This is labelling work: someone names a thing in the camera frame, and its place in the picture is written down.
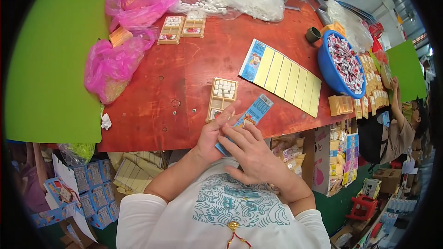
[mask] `pink plastic bag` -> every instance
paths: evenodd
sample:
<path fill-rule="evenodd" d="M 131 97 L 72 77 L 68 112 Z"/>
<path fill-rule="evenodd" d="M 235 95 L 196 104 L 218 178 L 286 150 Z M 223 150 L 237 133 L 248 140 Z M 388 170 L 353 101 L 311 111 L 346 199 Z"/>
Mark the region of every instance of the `pink plastic bag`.
<path fill-rule="evenodd" d="M 179 0 L 106 0 L 105 12 L 112 16 L 109 30 L 120 24 L 131 31 L 134 26 L 149 26 Z"/>
<path fill-rule="evenodd" d="M 154 42 L 133 37 L 113 48 L 108 40 L 98 41 L 88 53 L 84 79 L 86 89 L 98 94 L 103 104 L 112 103 L 125 90 L 145 50 Z"/>

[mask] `finger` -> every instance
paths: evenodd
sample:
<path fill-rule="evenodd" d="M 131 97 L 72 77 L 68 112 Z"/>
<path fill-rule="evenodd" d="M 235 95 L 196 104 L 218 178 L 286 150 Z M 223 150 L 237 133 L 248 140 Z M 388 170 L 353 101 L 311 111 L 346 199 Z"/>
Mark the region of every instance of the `finger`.
<path fill-rule="evenodd" d="M 241 114 L 236 114 L 233 117 L 231 117 L 228 121 L 228 126 L 234 126 L 234 124 L 245 114 L 245 112 Z"/>
<path fill-rule="evenodd" d="M 229 151 L 229 153 L 232 154 L 232 156 L 234 156 L 234 158 L 236 158 L 238 161 L 242 160 L 245 153 L 234 142 L 228 140 L 228 138 L 224 136 L 219 136 L 219 142 L 222 146 L 224 146 L 224 148 L 226 148 L 226 150 Z"/>
<path fill-rule="evenodd" d="M 242 134 L 235 131 L 232 127 L 223 127 L 221 129 L 225 135 L 229 136 L 238 147 L 241 149 L 246 149 L 251 142 L 249 142 Z"/>
<path fill-rule="evenodd" d="M 247 141 L 249 141 L 250 143 L 256 142 L 257 140 L 252 136 L 251 132 L 248 130 L 245 130 L 243 128 L 241 128 L 240 126 L 238 127 L 234 127 L 233 128 L 234 131 L 236 131 L 237 133 L 240 133 L 242 136 L 245 137 L 245 139 Z"/>
<path fill-rule="evenodd" d="M 232 178 L 235 178 L 235 179 L 239 180 L 240 182 L 242 182 L 244 184 L 248 184 L 249 183 L 248 177 L 240 169 L 236 169 L 233 166 L 226 165 L 224 167 L 224 170 L 226 172 L 228 172 L 229 175 L 231 175 Z"/>
<path fill-rule="evenodd" d="M 207 127 L 210 130 L 218 130 L 220 127 L 225 125 L 229 118 L 231 117 L 232 113 L 235 111 L 236 108 L 238 108 L 241 105 L 240 100 L 236 100 L 232 102 L 228 107 L 226 107 L 223 112 L 213 121 L 211 121 Z"/>
<path fill-rule="evenodd" d="M 257 129 L 257 127 L 253 124 L 246 124 L 244 128 L 251 132 L 251 134 L 254 136 L 254 138 L 258 141 L 263 141 L 263 135 L 261 134 L 261 131 Z"/>

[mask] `red wooden table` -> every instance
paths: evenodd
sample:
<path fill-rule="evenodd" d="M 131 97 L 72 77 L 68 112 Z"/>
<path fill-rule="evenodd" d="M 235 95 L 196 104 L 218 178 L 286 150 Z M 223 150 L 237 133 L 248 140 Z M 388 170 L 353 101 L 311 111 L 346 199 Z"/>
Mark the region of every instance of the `red wooden table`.
<path fill-rule="evenodd" d="M 165 16 L 156 25 L 163 25 Z M 241 15 L 225 21 L 208 18 L 204 38 L 186 37 L 179 45 L 154 45 L 147 50 L 130 85 L 112 104 L 107 105 L 112 127 L 102 130 L 99 151 L 152 151 L 191 148 L 205 125 L 213 77 L 239 81 L 238 113 L 246 110 L 261 94 L 274 106 L 260 120 L 264 137 L 279 136 L 320 127 L 354 117 L 331 117 L 329 88 L 317 64 L 321 41 L 314 45 L 305 39 L 309 27 L 322 28 L 312 8 L 285 10 L 279 23 Z M 238 76 L 253 38 L 279 50 L 322 80 L 318 116 L 296 108 Z"/>

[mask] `black cup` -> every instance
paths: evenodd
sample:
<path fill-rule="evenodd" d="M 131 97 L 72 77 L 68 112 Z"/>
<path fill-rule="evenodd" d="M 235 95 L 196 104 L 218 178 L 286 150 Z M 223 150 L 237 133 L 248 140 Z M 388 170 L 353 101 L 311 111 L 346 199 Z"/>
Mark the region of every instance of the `black cup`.
<path fill-rule="evenodd" d="M 315 27 L 309 28 L 307 30 L 305 36 L 306 36 L 307 41 L 312 43 L 312 44 L 314 42 L 318 41 L 322 37 L 320 31 L 317 28 L 315 28 Z"/>

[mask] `green partition panel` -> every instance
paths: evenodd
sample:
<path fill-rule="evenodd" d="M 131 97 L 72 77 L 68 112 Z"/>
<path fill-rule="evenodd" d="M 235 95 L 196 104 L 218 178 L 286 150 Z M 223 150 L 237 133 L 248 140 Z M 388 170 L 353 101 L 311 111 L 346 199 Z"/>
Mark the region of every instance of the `green partition panel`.
<path fill-rule="evenodd" d="M 386 51 L 392 76 L 397 76 L 401 102 L 426 97 L 426 85 L 420 61 L 412 41 L 407 40 Z"/>
<path fill-rule="evenodd" d="M 109 35 L 105 0 L 36 0 L 8 72 L 6 138 L 98 143 L 100 102 L 83 86 L 90 47 Z"/>

